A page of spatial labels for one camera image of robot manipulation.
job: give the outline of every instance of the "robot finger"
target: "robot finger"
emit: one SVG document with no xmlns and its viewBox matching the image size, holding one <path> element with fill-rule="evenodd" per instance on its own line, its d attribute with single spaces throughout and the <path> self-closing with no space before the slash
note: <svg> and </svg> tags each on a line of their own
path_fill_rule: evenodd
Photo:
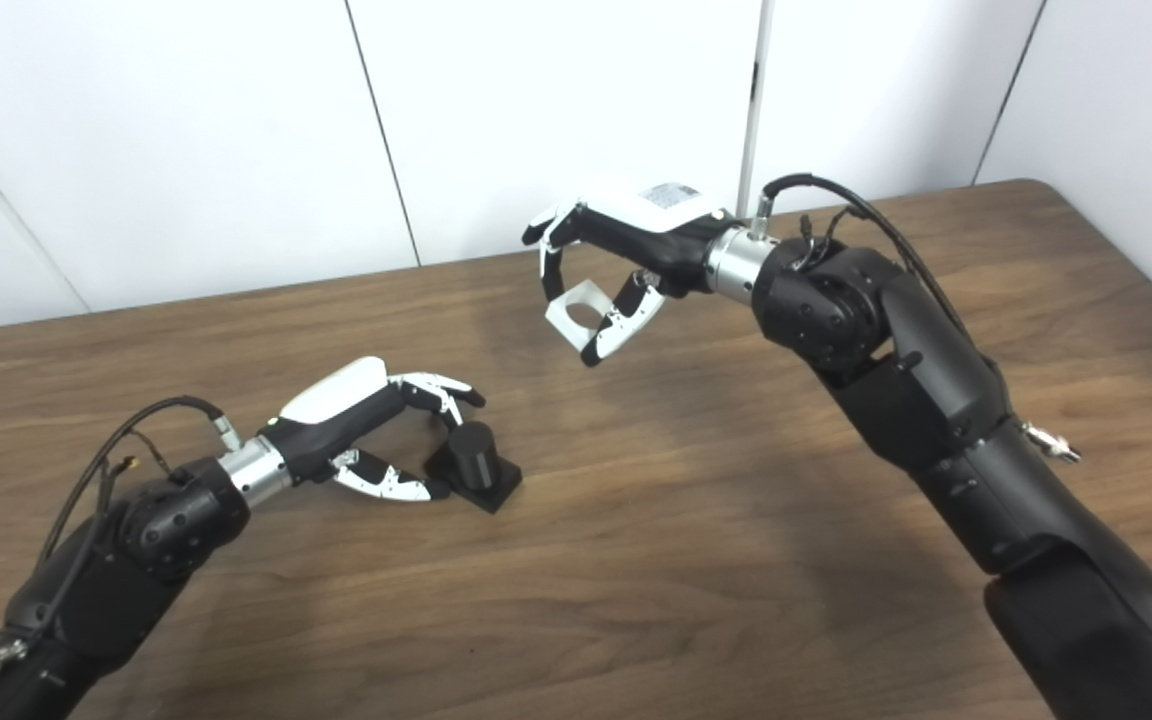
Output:
<svg viewBox="0 0 1152 720">
<path fill-rule="evenodd" d="M 349 448 L 332 462 L 338 465 L 333 479 L 364 495 L 400 502 L 429 502 L 452 495 L 448 483 L 416 477 L 358 448 Z"/>
</svg>

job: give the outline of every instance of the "black fingertip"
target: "black fingertip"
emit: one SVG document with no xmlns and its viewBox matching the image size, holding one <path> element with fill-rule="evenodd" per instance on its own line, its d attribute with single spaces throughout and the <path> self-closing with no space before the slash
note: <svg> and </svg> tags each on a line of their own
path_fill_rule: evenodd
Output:
<svg viewBox="0 0 1152 720">
<path fill-rule="evenodd" d="M 539 225 L 528 225 L 526 229 L 522 232 L 522 243 L 524 245 L 535 245 L 535 243 L 540 242 L 540 237 L 545 234 L 545 228 L 548 228 L 550 223 Z"/>
<path fill-rule="evenodd" d="M 593 367 L 599 363 L 602 363 L 602 357 L 598 356 L 598 336 L 590 340 L 584 348 L 581 348 L 579 361 L 584 363 L 586 367 Z"/>
<path fill-rule="evenodd" d="M 447 480 L 425 480 L 430 500 L 447 500 L 452 497 L 452 485 Z"/>
</svg>

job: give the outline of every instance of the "wooden table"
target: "wooden table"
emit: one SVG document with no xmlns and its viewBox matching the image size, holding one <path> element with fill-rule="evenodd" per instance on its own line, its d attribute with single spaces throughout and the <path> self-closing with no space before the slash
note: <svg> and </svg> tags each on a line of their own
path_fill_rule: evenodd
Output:
<svg viewBox="0 0 1152 720">
<path fill-rule="evenodd" d="M 1043 184 L 879 205 L 1020 412 L 1084 450 L 1069 486 L 1152 564 L 1152 285 Z M 879 242 L 866 223 L 842 237 Z M 157 397 L 210 397 L 245 433 L 380 355 L 475 382 L 526 475 L 495 516 L 338 486 L 275 498 L 76 717 L 1046 717 L 984 615 L 986 578 L 748 309 L 669 302 L 588 370 L 543 319 L 535 266 L 1 328 L 0 617 L 91 452 Z M 628 266 L 581 249 L 564 270 L 612 288 Z M 174 462 L 219 448 L 189 414 L 146 430 Z M 364 445 L 419 469 L 438 442 L 408 414 Z"/>
</svg>

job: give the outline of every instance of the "black cylindrical object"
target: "black cylindrical object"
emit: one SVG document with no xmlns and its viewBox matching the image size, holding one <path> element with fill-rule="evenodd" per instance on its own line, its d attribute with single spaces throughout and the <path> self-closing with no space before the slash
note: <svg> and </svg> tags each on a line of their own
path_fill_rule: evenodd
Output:
<svg viewBox="0 0 1152 720">
<path fill-rule="evenodd" d="M 492 429 L 478 420 L 469 420 L 447 438 L 452 460 L 465 487 L 486 491 L 500 478 L 500 456 L 497 454 Z"/>
</svg>

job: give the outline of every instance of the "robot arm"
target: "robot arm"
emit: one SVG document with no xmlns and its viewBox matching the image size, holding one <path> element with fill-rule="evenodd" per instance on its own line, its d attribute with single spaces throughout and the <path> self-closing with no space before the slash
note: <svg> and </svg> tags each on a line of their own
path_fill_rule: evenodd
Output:
<svg viewBox="0 0 1152 720">
<path fill-rule="evenodd" d="M 805 184 L 835 191 L 850 202 L 846 213 L 881 225 L 905 268 L 833 240 L 833 227 L 824 237 L 808 223 L 803 237 L 765 237 L 776 192 Z M 1069 461 L 1078 454 L 1016 418 L 996 365 L 973 346 L 908 241 L 867 202 L 813 176 L 770 184 L 751 227 L 708 225 L 730 214 L 690 202 L 694 215 L 679 227 L 660 220 L 612 242 L 594 204 L 582 210 L 577 202 L 573 221 L 556 222 L 570 228 L 561 238 L 568 245 L 585 241 L 645 262 L 660 287 L 682 290 L 675 295 L 712 291 L 749 305 L 765 338 L 813 369 L 870 449 L 914 478 L 995 577 L 986 589 L 990 616 L 1059 719 L 1152 717 L 1152 571 L 1044 462 L 1039 452 Z M 699 227 L 713 233 L 696 237 Z M 532 225 L 524 241 L 535 236 Z M 644 243 L 655 250 L 626 251 Z M 658 256 L 700 259 L 680 272 L 654 265 Z M 876 357 L 888 340 L 895 350 Z"/>
<path fill-rule="evenodd" d="M 0 720 L 68 717 L 97 680 L 132 659 L 194 573 L 243 532 L 253 507 L 283 488 L 333 479 L 387 500 L 440 500 L 454 491 L 479 506 L 493 488 L 494 510 L 517 484 L 517 469 L 495 457 L 486 425 L 462 420 L 458 400 L 485 404 L 464 382 L 431 373 L 387 376 L 382 361 L 364 357 L 303 391 L 250 441 L 227 442 L 227 454 L 187 462 L 97 503 L 96 515 L 45 553 L 8 602 L 0 629 Z M 444 419 L 444 455 L 486 455 L 495 464 L 485 473 L 444 471 L 424 479 L 353 447 L 407 407 Z M 215 426 L 229 429 L 228 422 Z M 493 486 L 499 478 L 492 470 L 500 468 L 513 470 L 511 484 Z"/>
</svg>

